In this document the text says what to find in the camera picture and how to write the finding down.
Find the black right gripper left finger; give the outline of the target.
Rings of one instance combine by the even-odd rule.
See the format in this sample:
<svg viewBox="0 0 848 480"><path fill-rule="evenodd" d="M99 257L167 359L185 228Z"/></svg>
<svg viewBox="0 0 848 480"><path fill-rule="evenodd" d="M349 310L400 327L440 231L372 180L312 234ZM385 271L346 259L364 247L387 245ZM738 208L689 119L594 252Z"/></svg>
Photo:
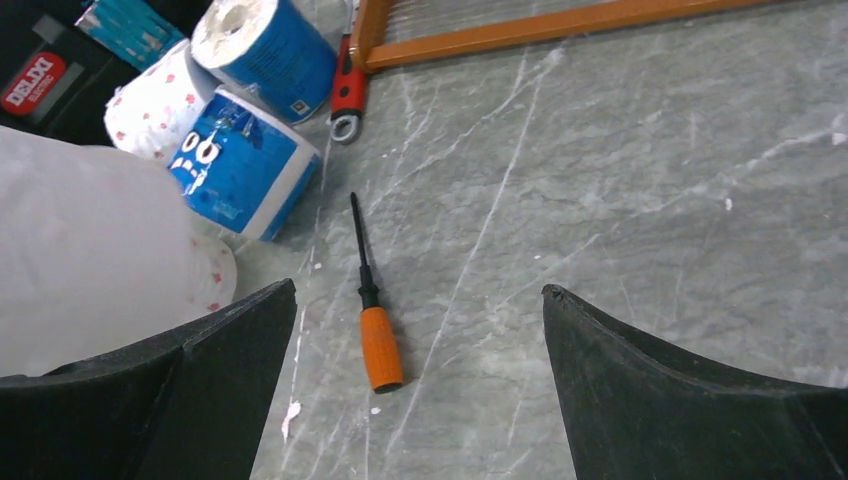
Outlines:
<svg viewBox="0 0 848 480"><path fill-rule="evenodd" d="M1 381L5 479L246 479L294 328L291 280L45 375Z"/></svg>

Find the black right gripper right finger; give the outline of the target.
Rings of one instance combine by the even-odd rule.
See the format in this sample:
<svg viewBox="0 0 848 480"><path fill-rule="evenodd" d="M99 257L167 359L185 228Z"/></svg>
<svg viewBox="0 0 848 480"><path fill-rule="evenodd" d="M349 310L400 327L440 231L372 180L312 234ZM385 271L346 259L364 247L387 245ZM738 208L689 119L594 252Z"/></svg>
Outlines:
<svg viewBox="0 0 848 480"><path fill-rule="evenodd" d="M544 335L580 479L843 479L847 392L677 347L565 288Z"/></svg>

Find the white paper towel roll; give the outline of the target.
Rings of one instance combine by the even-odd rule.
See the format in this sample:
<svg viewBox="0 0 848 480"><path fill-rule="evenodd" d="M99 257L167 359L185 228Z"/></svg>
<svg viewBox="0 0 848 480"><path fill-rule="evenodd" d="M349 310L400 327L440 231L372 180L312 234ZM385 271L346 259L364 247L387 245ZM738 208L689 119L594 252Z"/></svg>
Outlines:
<svg viewBox="0 0 848 480"><path fill-rule="evenodd" d="M190 215L163 166L1 131L1 372L38 376L183 324Z"/></svg>

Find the orange wooden shelf rack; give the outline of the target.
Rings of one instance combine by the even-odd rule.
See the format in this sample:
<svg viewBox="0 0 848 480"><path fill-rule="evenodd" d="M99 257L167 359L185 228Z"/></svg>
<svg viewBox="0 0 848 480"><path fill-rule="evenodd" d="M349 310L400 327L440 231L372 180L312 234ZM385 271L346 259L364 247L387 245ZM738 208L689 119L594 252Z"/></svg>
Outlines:
<svg viewBox="0 0 848 480"><path fill-rule="evenodd" d="M387 43L391 1L363 1L349 40L352 63L367 73L523 44L714 14L763 0L611 1L456 32Z"/></svg>

